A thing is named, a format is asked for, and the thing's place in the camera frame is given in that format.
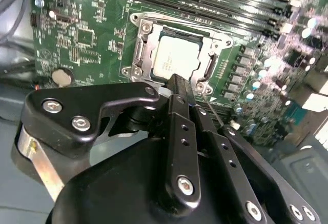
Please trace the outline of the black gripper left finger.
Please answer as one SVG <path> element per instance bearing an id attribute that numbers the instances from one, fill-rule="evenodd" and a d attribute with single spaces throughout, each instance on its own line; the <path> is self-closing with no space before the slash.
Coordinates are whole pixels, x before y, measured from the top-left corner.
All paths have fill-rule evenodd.
<path id="1" fill-rule="evenodd" d="M 177 74 L 159 89 L 135 82 L 37 90 L 26 96 L 17 149 L 57 200 L 68 181 L 89 168 L 94 145 L 109 134 L 148 130 L 168 151 L 159 195 L 172 209 L 193 210 L 200 202 L 193 106 L 191 84 Z"/>

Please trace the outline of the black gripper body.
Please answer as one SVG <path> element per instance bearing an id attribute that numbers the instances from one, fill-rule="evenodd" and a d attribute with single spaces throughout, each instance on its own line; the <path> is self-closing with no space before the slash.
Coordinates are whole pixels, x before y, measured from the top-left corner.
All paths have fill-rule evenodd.
<path id="1" fill-rule="evenodd" d="M 62 189 L 48 223 L 243 223 L 214 163 L 198 156 L 201 201 L 185 217 L 158 200 L 165 146 L 144 139 L 76 175 Z"/>

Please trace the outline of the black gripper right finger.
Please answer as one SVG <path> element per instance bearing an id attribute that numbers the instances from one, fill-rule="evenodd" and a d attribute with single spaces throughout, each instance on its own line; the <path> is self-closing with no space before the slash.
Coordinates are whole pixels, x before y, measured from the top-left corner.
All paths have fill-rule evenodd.
<path id="1" fill-rule="evenodd" d="M 216 129 L 199 105 L 192 118 L 228 189 L 236 223 L 320 223 L 316 211 L 235 129 Z"/>

